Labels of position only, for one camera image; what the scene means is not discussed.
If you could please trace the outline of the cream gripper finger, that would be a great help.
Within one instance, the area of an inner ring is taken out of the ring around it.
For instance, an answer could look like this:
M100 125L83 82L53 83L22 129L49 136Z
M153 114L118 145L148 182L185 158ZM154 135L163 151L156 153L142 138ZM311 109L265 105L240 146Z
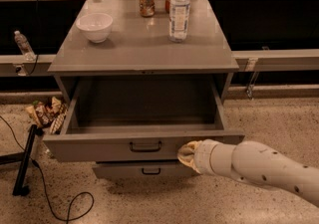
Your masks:
M184 144L177 151L177 159L185 166L192 168L194 171L199 172L194 163L195 152L201 144L200 141L190 141Z

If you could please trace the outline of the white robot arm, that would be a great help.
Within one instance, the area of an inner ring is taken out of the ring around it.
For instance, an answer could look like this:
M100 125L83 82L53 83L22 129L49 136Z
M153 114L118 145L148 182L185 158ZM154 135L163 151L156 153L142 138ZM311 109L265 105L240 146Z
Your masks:
M280 188L319 206L319 169L296 162L263 143L191 141L178 150L177 158L199 174L227 177L263 188Z

